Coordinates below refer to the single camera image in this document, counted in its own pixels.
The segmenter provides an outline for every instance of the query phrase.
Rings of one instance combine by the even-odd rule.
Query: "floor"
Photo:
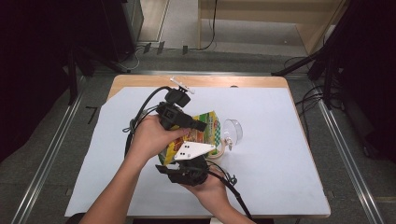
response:
[[[139,41],[158,42],[163,31],[169,0],[144,0],[140,3],[144,10],[145,20],[140,31]]]
[[[156,29],[160,35],[145,35],[140,41],[146,42],[155,38],[157,41],[154,42],[164,42],[167,49],[182,49],[183,46],[188,46],[189,49],[198,48],[198,1],[169,0],[167,13],[162,20],[163,26],[161,23],[155,25],[151,22],[151,15],[158,21],[163,10],[163,7],[151,5],[160,5],[162,1],[144,2],[147,2],[148,7],[146,10],[143,8],[143,14],[148,15],[149,23],[144,25],[142,33]],[[202,20],[202,48],[209,45],[212,39],[212,26],[213,20]],[[208,50],[306,56],[303,42],[293,23],[216,20],[215,30],[214,43]]]
[[[230,45],[222,46],[221,42],[217,42],[215,49],[189,50],[183,55],[180,46],[187,43],[193,47],[192,39],[186,38],[186,43],[180,40],[172,42],[172,38],[165,39],[171,33],[178,32],[176,36],[184,36],[186,33],[176,31],[176,28],[170,28],[167,24],[172,20],[170,18],[175,16],[170,13],[172,8],[175,5],[182,7],[180,5],[182,3],[174,5],[174,2],[176,1],[169,2],[169,11],[165,15],[163,29],[159,36],[159,40],[165,41],[165,49],[161,54],[158,54],[157,49],[152,48],[147,53],[140,50],[136,55],[132,55],[122,63],[123,66],[129,68],[135,67],[131,69],[131,75],[145,74],[148,71],[156,74],[169,74],[177,71],[178,74],[186,75],[201,72],[214,75],[269,76],[271,72],[279,71],[299,60],[299,58],[292,57],[306,56],[299,50],[302,46],[297,40],[289,46],[282,44],[282,41],[276,42],[278,41],[276,36],[268,37],[268,42],[263,44],[262,48],[268,50],[254,51],[244,45],[231,48]],[[282,27],[285,28],[284,34],[288,40],[296,38],[292,32],[287,31],[288,25],[280,24],[278,27],[273,24],[269,25],[269,29],[274,29],[274,33],[283,29]],[[82,93],[79,104],[75,107],[67,106],[68,92],[65,92],[41,121],[29,142],[0,163],[0,223],[65,223],[67,220],[67,217],[64,217],[65,208],[73,193],[79,168],[90,145],[100,107],[106,102],[112,80],[117,75],[99,63],[95,64],[95,68],[96,72],[93,77],[83,78],[79,83]],[[301,100],[312,88],[313,83],[306,77],[308,69],[309,65],[286,76],[295,102]],[[343,153],[338,143],[334,141],[334,135],[329,121],[325,119],[324,111],[320,104],[316,105],[306,112],[306,120],[312,156],[332,214],[324,219],[304,218],[300,223],[375,223],[364,210],[358,187],[354,185],[352,175],[346,167],[347,163],[343,160]],[[68,122],[64,121],[66,113],[74,114]],[[347,151],[358,167],[369,192],[372,193],[376,208],[379,209],[382,222],[377,223],[396,223],[396,188],[394,187],[396,186],[396,164],[386,158],[375,160],[367,158],[347,115],[338,109],[333,109],[331,113],[344,137]],[[67,128],[67,132],[64,133],[59,145],[55,146],[56,143],[53,143],[52,139],[62,123]],[[39,176],[43,182],[34,183],[33,180],[37,179],[36,174],[41,167],[40,164],[44,162],[43,158],[49,157],[46,153],[50,150],[56,153],[51,160],[46,160],[49,169]],[[26,192],[31,192],[28,190],[30,187],[35,187],[32,191],[36,194],[27,195],[31,196],[32,201],[27,204],[26,210],[18,210]],[[277,224],[295,222],[295,218],[275,220]]]

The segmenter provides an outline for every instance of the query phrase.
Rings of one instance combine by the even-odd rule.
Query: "hand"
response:
[[[158,116],[148,115],[137,127],[128,155],[136,153],[139,157],[148,161],[151,157],[158,155],[173,140],[187,134],[189,131],[190,129],[183,128],[166,131],[161,125]]]
[[[221,177],[224,176],[224,174],[216,168],[210,167],[210,171]],[[225,206],[231,206],[224,184],[213,175],[208,175],[206,181],[201,185],[195,187],[182,186],[194,194],[201,205],[215,216],[218,211],[224,209]]]

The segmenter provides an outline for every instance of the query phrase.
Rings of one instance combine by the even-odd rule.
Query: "colorful package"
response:
[[[191,130],[189,134],[180,137],[177,140],[170,143],[168,147],[164,149],[161,154],[158,155],[162,165],[167,165],[175,161],[174,156],[177,154],[178,150],[180,149],[181,145],[183,145],[184,141],[206,143],[206,144],[214,145],[216,147],[219,146],[220,122],[218,117],[216,116],[215,111],[198,115],[193,118],[205,122],[207,124],[205,130],[203,132],[197,130]],[[209,153],[207,153],[206,156],[216,155],[218,153],[219,151],[217,149],[214,149]]]

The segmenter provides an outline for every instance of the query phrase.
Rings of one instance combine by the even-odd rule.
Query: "white paper sheet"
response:
[[[140,106],[156,88],[124,88],[101,109],[78,180],[65,215],[86,212],[118,170],[128,127]],[[330,207],[293,101],[286,88],[194,88],[183,108],[189,115],[215,110],[219,120],[237,119],[244,136],[219,164],[238,183],[252,215],[328,216]],[[148,104],[163,101],[160,91]],[[158,158],[143,169],[128,211],[129,216],[210,216],[196,198],[155,168]],[[228,192],[233,206],[243,213]]]

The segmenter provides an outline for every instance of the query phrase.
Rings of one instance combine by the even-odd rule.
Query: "finger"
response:
[[[172,139],[177,139],[177,138],[179,138],[179,137],[181,137],[181,136],[184,136],[184,135],[186,135],[187,133],[189,133],[190,130],[191,130],[191,129],[179,128],[179,129],[174,130],[174,131],[169,131],[168,134],[169,134],[169,137],[170,137],[170,138],[172,138]]]
[[[153,119],[160,121],[160,117],[158,115],[147,115],[144,119]]]

